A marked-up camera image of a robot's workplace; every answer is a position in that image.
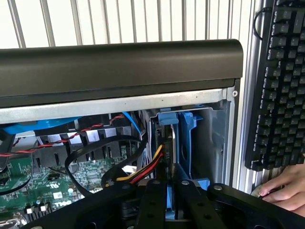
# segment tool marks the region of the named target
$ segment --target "black side panel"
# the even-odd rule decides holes
[[[121,88],[240,78],[242,62],[237,40],[0,50],[0,104],[37,104],[33,95],[72,92],[77,93],[58,102],[81,100],[80,92],[97,99],[105,97],[105,90],[120,97],[127,96],[120,94]],[[14,102],[15,96],[26,100]]]

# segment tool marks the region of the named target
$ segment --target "keyboard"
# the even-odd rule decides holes
[[[274,2],[245,155],[254,171],[304,163],[305,0]]]

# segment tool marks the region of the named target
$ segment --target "motherboard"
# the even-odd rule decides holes
[[[105,158],[72,164],[70,171],[78,167],[74,177],[92,193],[102,190],[101,177],[113,165],[127,158],[126,147],[121,147],[122,156]],[[32,158],[12,159],[7,170],[0,174],[0,192],[18,187],[31,176]],[[58,174],[47,167],[41,167],[34,173],[28,185],[20,191],[0,197],[0,214],[16,213],[33,214],[34,211],[55,211],[71,204],[83,196],[77,191],[70,178]]]

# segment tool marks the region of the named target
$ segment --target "twisted red and black wire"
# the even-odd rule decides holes
[[[109,123],[112,124],[112,122],[116,119],[119,119],[119,118],[123,118],[124,115],[120,114],[120,115],[117,115],[115,116],[114,118],[112,118],[111,120],[109,120]],[[33,148],[30,148],[30,149],[26,149],[26,150],[18,150],[16,152],[9,152],[9,153],[3,153],[3,154],[0,154],[0,156],[12,156],[12,155],[15,155],[15,154],[22,154],[22,153],[33,153],[34,151],[38,150],[38,149],[41,149],[41,148],[45,148],[45,147],[51,147],[53,146],[54,144],[59,144],[59,143],[66,143],[66,142],[69,142],[69,140],[73,139],[74,137],[80,135],[82,132],[86,132],[86,131],[90,131],[94,128],[97,128],[97,127],[102,127],[104,124],[103,123],[99,123],[99,124],[95,124],[95,125],[92,125],[88,128],[85,128],[85,129],[82,129],[78,132],[76,132],[75,134],[71,135],[70,137],[68,138],[65,138],[65,139],[61,139],[61,140],[58,140],[56,142],[49,142],[49,143],[46,143],[46,144],[43,144],[43,145],[39,145],[37,147],[33,147]]]

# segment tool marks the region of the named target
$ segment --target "finger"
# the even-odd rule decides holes
[[[294,210],[292,212],[294,212],[295,214],[298,214],[300,216],[305,217],[305,205],[299,207],[298,209],[296,209],[296,210]]]
[[[303,185],[303,182],[300,182],[299,180],[293,181],[289,185],[286,185],[285,188],[278,190],[278,191],[271,193],[268,196],[264,197],[263,200],[270,202],[270,203],[274,203],[274,202],[289,199],[301,191],[302,185]]]
[[[272,189],[280,187],[281,185],[285,185],[291,181],[291,176],[288,174],[281,174],[278,177],[269,180],[267,183],[263,184],[259,195],[265,196],[267,195]]]
[[[288,211],[296,210],[305,205],[305,192],[299,192],[287,200],[275,202],[274,204]]]

